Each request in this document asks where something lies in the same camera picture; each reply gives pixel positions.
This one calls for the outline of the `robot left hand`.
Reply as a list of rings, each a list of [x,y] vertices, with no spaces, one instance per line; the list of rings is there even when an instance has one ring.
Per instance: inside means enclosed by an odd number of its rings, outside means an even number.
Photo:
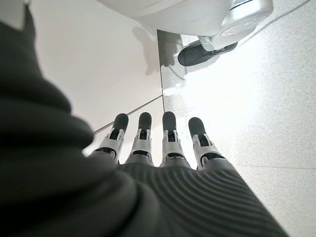
[[[188,126],[197,168],[164,113],[163,157],[149,151],[151,116],[139,117],[135,146],[119,151],[119,114],[91,155],[88,124],[40,71],[36,31],[23,0],[0,3],[0,234],[3,237],[284,237],[286,231],[208,138]]]

